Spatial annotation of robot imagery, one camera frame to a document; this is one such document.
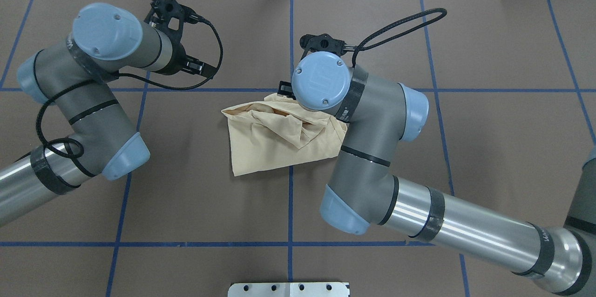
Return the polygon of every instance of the brown table surface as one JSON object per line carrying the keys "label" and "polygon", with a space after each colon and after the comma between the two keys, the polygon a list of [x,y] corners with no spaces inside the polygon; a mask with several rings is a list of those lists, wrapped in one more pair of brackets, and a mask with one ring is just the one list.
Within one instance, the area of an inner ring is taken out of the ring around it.
{"label": "brown table surface", "polygon": [[[39,109],[15,74],[61,42],[91,2],[144,17],[150,0],[0,0],[0,165],[38,146]],[[359,56],[370,73],[423,91],[430,115],[401,144],[392,171],[542,226],[566,218],[594,146],[593,0],[178,0],[217,27],[225,59],[194,92],[121,79],[115,95],[151,160],[114,182],[102,176],[0,229],[0,295],[225,296],[236,282],[340,280],[352,296],[546,297],[532,282],[372,226],[352,236],[318,207],[334,159],[233,177],[219,110],[260,100],[287,80],[303,34],[356,44],[424,8],[448,15]],[[217,61],[204,26],[188,53]],[[143,74],[141,70],[126,68]],[[170,85],[185,74],[151,76]],[[50,138],[70,134],[51,108]]]}

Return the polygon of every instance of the grid of blue tape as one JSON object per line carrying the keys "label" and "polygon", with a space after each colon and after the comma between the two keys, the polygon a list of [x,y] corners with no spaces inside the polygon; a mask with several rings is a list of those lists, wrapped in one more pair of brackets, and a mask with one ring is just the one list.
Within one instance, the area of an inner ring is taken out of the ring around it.
{"label": "grid of blue tape", "polygon": [[[4,88],[4,81],[6,80],[6,76],[8,74],[9,68],[11,66],[11,62],[13,59],[13,55],[19,43],[19,39],[21,37],[21,33],[23,32],[23,28],[27,21],[28,14],[32,7],[34,0],[29,0],[27,9],[23,15],[23,19],[21,21],[21,25],[19,26],[19,30],[17,32],[17,36],[15,37],[13,47],[9,54],[6,66],[2,73],[2,77],[0,78],[0,92],[17,92],[21,91],[19,88]],[[575,73],[573,72],[573,66],[569,59],[569,55],[567,53],[567,49],[565,47],[561,32],[558,28],[557,19],[555,17],[555,13],[553,11],[553,6],[551,0],[547,0],[547,4],[549,5],[549,12],[551,14],[551,18],[553,19],[553,26],[555,32],[557,34],[557,38],[560,42],[562,53],[566,60],[569,74],[572,78],[574,89],[471,89],[471,88],[464,88],[464,89],[457,89],[457,88],[450,88],[444,89],[439,88],[436,80],[436,75],[434,72],[434,61],[432,57],[432,48],[430,44],[430,37],[428,36],[428,28],[424,27],[424,36],[426,38],[426,46],[427,46],[427,53],[428,53],[428,64],[430,66],[430,74],[432,78],[433,87],[432,88],[418,88],[417,90],[421,92],[428,92],[434,93],[434,99],[436,103],[436,110],[438,114],[439,120],[439,129],[441,135],[441,143],[443,145],[443,154],[445,157],[445,163],[447,164],[447,174],[449,176],[449,189],[451,191],[451,195],[455,195],[455,190],[453,186],[453,178],[451,174],[451,165],[449,163],[449,151],[447,149],[447,141],[445,139],[445,128],[443,126],[442,115],[440,110],[440,100],[439,100],[439,93],[575,93],[579,99],[583,115],[585,117],[585,121],[592,138],[594,144],[596,144],[596,136],[594,134],[594,129],[592,127],[590,118],[588,116],[587,109],[585,107],[585,103],[583,102],[582,93],[596,93],[596,89],[580,89],[577,83],[577,79],[575,77]],[[420,0],[420,7],[424,11],[424,0]],[[294,0],[290,0],[290,75],[294,70]],[[145,101],[147,98],[147,93],[161,93],[161,92],[171,92],[170,90],[161,89],[161,88],[149,88],[147,83],[145,83],[143,88],[113,88],[115,92],[142,92],[141,98],[141,106],[139,110],[138,120],[136,124],[136,129],[140,129],[143,111],[145,108]],[[190,91],[184,91],[185,93],[188,92],[275,92],[277,91],[276,88],[198,88],[193,89]],[[121,242],[122,237],[122,229],[124,224],[124,217],[126,213],[126,204],[128,203],[128,194],[130,190],[130,183],[132,181],[132,174],[128,174],[126,178],[126,187],[125,193],[122,199],[122,207],[121,207],[121,216],[119,219],[117,234],[114,242],[0,242],[0,247],[107,247],[113,248],[113,257],[112,263],[110,267],[110,276],[108,278],[108,284],[106,288],[106,296],[109,297],[111,294],[111,286],[115,276],[115,267],[117,264],[118,258],[118,251],[119,248],[127,248],[127,247],[286,247],[288,250],[288,280],[292,282],[292,248],[293,247],[353,247],[353,246],[380,246],[380,247],[394,247],[394,246],[432,246],[429,243],[421,243],[421,242],[295,242],[293,241],[293,174],[294,174],[294,167],[289,167],[289,198],[288,198],[288,241],[287,242]],[[464,284],[464,291],[466,293],[466,297],[470,296],[470,289],[468,286],[468,279],[467,279],[467,270],[466,270],[466,261],[464,255],[460,254],[460,265],[462,271],[462,280]]]}

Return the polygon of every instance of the blue tape line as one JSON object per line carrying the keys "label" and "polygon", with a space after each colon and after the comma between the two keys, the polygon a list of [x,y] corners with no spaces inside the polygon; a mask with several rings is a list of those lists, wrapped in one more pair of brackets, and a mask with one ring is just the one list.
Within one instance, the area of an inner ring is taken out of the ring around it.
{"label": "blue tape line", "polygon": [[288,282],[293,282],[293,242],[294,242],[294,166],[289,168],[288,188]]}
{"label": "blue tape line", "polygon": [[553,19],[553,25],[555,27],[555,32],[557,32],[557,38],[559,40],[559,44],[561,44],[562,54],[565,57],[565,62],[567,62],[567,68],[569,69],[569,74],[571,75],[571,80],[573,81],[573,86],[575,87],[575,92],[577,93],[577,98],[579,99],[579,104],[582,107],[583,117],[586,119],[586,124],[588,125],[588,130],[590,131],[590,136],[592,136],[592,143],[596,144],[596,135],[594,135],[594,128],[592,127],[590,117],[588,116],[588,111],[586,110],[586,105],[583,102],[582,94],[579,91],[579,85],[577,84],[577,78],[575,77],[575,73],[573,72],[573,67],[571,65],[571,61],[569,60],[569,55],[567,53],[565,43],[562,40],[561,31],[558,28],[557,19],[555,17],[555,13],[553,11],[553,4],[551,3],[551,0],[547,0],[547,4],[549,5],[549,11],[551,13],[551,18]]}
{"label": "blue tape line", "polygon": [[[151,72],[147,71],[147,74],[145,76],[145,78],[149,79],[149,77],[151,76]],[[141,106],[139,108],[139,117],[136,121],[136,131],[138,132],[140,130],[141,127],[141,121],[143,118],[143,112],[145,110],[145,100],[147,99],[147,90],[149,88],[149,83],[145,83],[145,85],[143,86],[143,96],[141,97]],[[122,227],[124,225],[124,216],[126,214],[126,204],[128,203],[128,194],[130,192],[130,182],[132,181],[132,173],[128,173],[128,176],[126,177],[126,187],[124,189],[124,197],[122,199],[122,207],[121,207],[121,211],[120,211],[120,219],[118,222],[118,231],[116,233],[115,236],[115,245],[114,245],[114,253],[112,255],[112,263],[111,263],[111,267],[110,267],[110,276],[108,278],[108,284],[106,287],[106,297],[110,297],[111,295],[111,287],[112,284],[114,282],[114,276],[115,276],[115,265],[118,261],[118,251],[120,248],[120,240],[122,237]]]}
{"label": "blue tape line", "polygon": [[[262,242],[46,242],[3,241],[0,247],[115,247],[117,248],[200,248],[200,247],[288,247],[285,241]],[[419,241],[293,241],[292,247],[427,247],[431,243]]]}
{"label": "blue tape line", "polygon": [[464,293],[466,297],[470,297],[470,286],[468,284],[468,270],[466,269],[466,259],[464,259],[464,255],[460,254],[460,265],[461,265],[461,276],[464,280]]}
{"label": "blue tape line", "polygon": [[34,4],[34,0],[29,0],[27,9],[25,10],[25,14],[23,15],[23,19],[21,20],[21,26],[19,27],[19,31],[17,32],[17,37],[14,39],[13,49],[11,49],[11,51],[10,51],[10,55],[8,56],[8,60],[6,61],[6,66],[4,67],[4,72],[2,74],[2,78],[0,79],[0,88],[4,85],[4,81],[6,80],[6,76],[8,74],[10,64],[13,61],[14,52],[15,52],[15,50],[17,50],[17,45],[19,44],[19,40],[21,39],[21,34],[23,32],[23,28],[25,27],[25,21],[27,21],[27,17],[29,15],[29,12],[31,11],[31,6],[33,4]]}
{"label": "blue tape line", "polygon": [[294,0],[290,0],[290,80],[294,74]]}
{"label": "blue tape line", "polygon": [[[424,11],[424,0],[420,0],[420,8]],[[437,78],[434,74],[434,61],[433,61],[433,54],[430,48],[430,38],[428,36],[428,27],[424,26],[424,38],[426,38],[426,51],[428,53],[428,64],[430,65],[430,77],[433,81],[433,88],[434,88],[434,103],[436,104],[437,108],[437,116],[439,118],[439,129],[441,132],[441,143],[443,144],[443,157],[445,157],[445,163],[447,164],[447,174],[449,176],[449,191],[451,195],[455,195],[455,191],[453,189],[453,178],[451,177],[451,163],[449,162],[449,153],[447,152],[447,141],[445,140],[445,128],[443,127],[443,114],[441,114],[441,107],[439,101],[439,93],[438,93],[438,86],[437,86]]]}
{"label": "blue tape line", "polygon": [[111,287],[114,282],[114,275],[115,275],[115,264],[118,261],[118,250],[119,250],[119,243],[122,237],[122,227],[124,225],[124,214],[126,212],[126,204],[128,203],[128,193],[130,191],[130,181],[132,180],[132,174],[129,173],[126,176],[126,187],[124,189],[124,196],[122,198],[122,207],[120,209],[120,218],[118,220],[118,231],[115,235],[115,244],[114,244],[114,252],[112,254],[112,262],[110,265],[110,276],[108,276],[108,284],[106,287],[106,297],[110,297],[111,295]]}
{"label": "blue tape line", "polygon": [[120,242],[120,247],[168,248],[168,247],[287,247],[287,242]]}
{"label": "blue tape line", "polygon": [[[151,76],[151,72],[147,71],[145,75],[146,79],[149,79]],[[145,113],[145,101],[147,100],[147,87],[149,87],[149,83],[145,83],[143,87],[143,96],[141,97],[141,106],[139,108],[139,117],[136,120],[136,131],[139,132],[141,130],[141,120],[143,119],[143,113]]]}
{"label": "blue tape line", "polygon": [[115,242],[2,241],[0,247],[113,247]]}
{"label": "blue tape line", "polygon": [[[424,0],[420,0],[420,8],[424,11]],[[433,81],[433,88],[434,91],[434,102],[437,107],[437,117],[439,118],[439,130],[441,133],[441,143],[443,144],[443,156],[445,157],[445,164],[447,164],[447,176],[449,179],[449,191],[451,192],[452,196],[455,196],[455,190],[453,187],[453,176],[451,174],[451,163],[449,162],[449,151],[447,150],[447,140],[445,139],[445,127],[443,126],[443,114],[441,114],[441,107],[439,101],[439,93],[438,93],[438,84],[437,78],[434,72],[434,61],[433,61],[433,53],[430,47],[430,37],[428,36],[428,26],[424,26],[424,38],[426,38],[426,50],[428,52],[428,64],[430,65],[430,76]],[[468,273],[466,270],[466,261],[464,261],[464,257],[460,255],[460,266],[461,266],[461,275],[462,280],[464,283],[464,291],[466,293],[466,297],[470,297],[470,289],[468,288]]]}

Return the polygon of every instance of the light blue joint cap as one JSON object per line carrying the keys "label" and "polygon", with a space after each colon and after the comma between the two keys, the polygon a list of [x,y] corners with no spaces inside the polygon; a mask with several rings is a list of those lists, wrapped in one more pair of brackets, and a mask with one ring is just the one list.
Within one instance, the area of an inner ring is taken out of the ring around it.
{"label": "light blue joint cap", "polygon": [[364,234],[370,226],[370,223],[352,210],[329,185],[325,185],[320,212],[323,220],[346,233]]}
{"label": "light blue joint cap", "polygon": [[149,161],[150,156],[141,133],[137,132],[111,158],[102,175],[108,180],[117,180]]}
{"label": "light blue joint cap", "polygon": [[37,80],[35,79],[35,58],[38,54],[29,57],[19,68],[17,69],[17,80],[19,86],[24,93],[30,95],[34,101],[39,104],[47,102],[47,97],[41,92]]}
{"label": "light blue joint cap", "polygon": [[292,75],[292,91],[305,108],[327,110],[343,100],[350,81],[350,71],[339,56],[317,51],[298,63]]}
{"label": "light blue joint cap", "polygon": [[588,160],[586,161],[586,163],[592,161],[593,159],[596,159],[596,146],[590,152],[590,156],[588,157]]}
{"label": "light blue joint cap", "polygon": [[406,97],[406,126],[401,141],[411,142],[418,137],[428,118],[428,98],[415,89],[400,85]]}
{"label": "light blue joint cap", "polygon": [[73,38],[87,55],[113,61],[136,51],[143,39],[143,29],[132,13],[96,2],[79,11],[73,22]]}

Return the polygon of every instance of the black tape band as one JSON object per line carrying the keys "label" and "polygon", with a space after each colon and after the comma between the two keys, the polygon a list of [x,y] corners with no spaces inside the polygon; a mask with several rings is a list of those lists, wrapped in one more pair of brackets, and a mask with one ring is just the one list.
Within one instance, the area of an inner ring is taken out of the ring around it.
{"label": "black tape band", "polygon": [[383,160],[383,159],[379,159],[378,157],[374,157],[373,155],[368,155],[366,153],[363,153],[362,151],[352,149],[352,148],[350,148],[348,146],[341,146],[341,150],[342,151],[345,151],[346,153],[355,155],[355,156],[360,157],[362,159],[365,159],[365,160],[368,160],[368,161],[371,161],[371,162],[374,162],[374,163],[377,163],[377,164],[380,164],[380,165],[383,165],[383,166],[390,166],[391,165],[391,162],[389,162],[389,161],[386,161],[386,160]]}
{"label": "black tape band", "polygon": [[565,220],[565,225],[596,235],[596,225],[585,220],[574,218],[568,215],[567,219]]}
{"label": "black tape band", "polygon": [[428,210],[428,218],[424,227],[418,234],[410,236],[411,238],[418,238],[422,242],[431,242],[437,236],[443,221],[445,221],[445,196],[437,189],[427,187],[430,192],[430,210]]}
{"label": "black tape band", "polygon": [[546,231],[542,227],[534,225],[533,223],[529,224],[534,226],[534,228],[538,232],[538,237],[540,238],[540,252],[538,253],[538,259],[536,259],[536,263],[534,263],[532,268],[530,268],[529,270],[524,272],[513,273],[519,276],[528,276],[534,274],[544,276],[544,274],[549,270],[549,268],[553,264],[553,260],[555,258],[555,244],[553,242],[553,237],[548,231]]}
{"label": "black tape band", "polygon": [[104,70],[91,58],[91,56],[87,55],[87,53],[76,44],[71,34],[66,38],[66,48],[76,63],[79,64],[79,66],[81,66],[81,68],[83,68],[95,82],[106,84],[117,79],[117,76]]}
{"label": "black tape band", "polygon": [[[74,154],[75,154],[75,153],[74,153],[74,151],[73,151],[73,150],[70,148],[70,143],[68,143],[68,142],[67,142],[67,143],[65,143],[65,144],[64,144],[64,148],[66,148],[66,152],[67,152],[68,154],[70,154],[70,155],[74,155]],[[70,160],[71,160],[71,161],[74,163],[74,165],[75,165],[77,168],[79,168],[79,170],[80,170],[80,171],[81,171],[83,174],[86,174],[87,176],[89,176],[89,177],[91,177],[91,178],[93,178],[93,177],[97,176],[96,174],[94,174],[94,173],[92,173],[91,171],[87,170],[87,168],[85,168],[85,167],[84,167],[84,166],[81,164],[81,162],[79,162],[79,159],[72,158],[72,159],[70,159]]]}
{"label": "black tape band", "polygon": [[115,100],[115,99],[112,99],[112,100],[109,100],[109,101],[106,101],[106,102],[102,102],[102,104],[95,105],[95,106],[93,106],[93,108],[88,108],[87,110],[79,113],[78,115],[73,116],[72,118],[70,118],[70,120],[68,121],[68,123],[70,123],[70,125],[72,126],[75,122],[83,119],[84,117],[86,117],[88,115],[91,115],[91,114],[93,114],[93,113],[95,113],[95,112],[97,112],[97,111],[99,111],[99,110],[101,110],[103,108],[107,108],[108,106],[115,105],[117,103],[118,103],[118,101]]}
{"label": "black tape band", "polygon": [[391,198],[391,204],[389,205],[389,209],[385,214],[385,218],[381,220],[379,225],[385,225],[385,223],[391,218],[391,214],[393,214],[393,209],[395,208],[395,204],[398,201],[398,193],[400,192],[400,181],[396,176],[393,176],[393,197]]}
{"label": "black tape band", "polygon": [[559,295],[559,296],[571,296],[571,295],[578,293],[586,285],[586,283],[588,282],[588,278],[590,278],[590,273],[592,272],[592,254],[590,252],[590,248],[588,247],[588,244],[585,242],[583,237],[579,235],[579,233],[577,233],[575,231],[571,231],[571,230],[569,230],[569,231],[577,239],[577,244],[579,244],[579,249],[582,251],[582,269],[579,272],[579,276],[577,277],[577,280],[575,280],[575,282],[572,284],[572,286],[570,286],[565,291],[555,293],[555,295]]}
{"label": "black tape band", "polygon": [[45,148],[43,146],[39,146],[31,152],[29,161],[38,180],[56,195],[63,195],[81,186],[80,184],[77,186],[70,185],[62,177],[54,174],[45,157]]}
{"label": "black tape band", "polygon": [[350,118],[356,111],[358,103],[360,103],[360,98],[364,92],[364,86],[366,85],[367,79],[368,72],[364,71],[360,66],[356,66],[352,72],[350,87],[335,115],[337,120],[350,122]]}

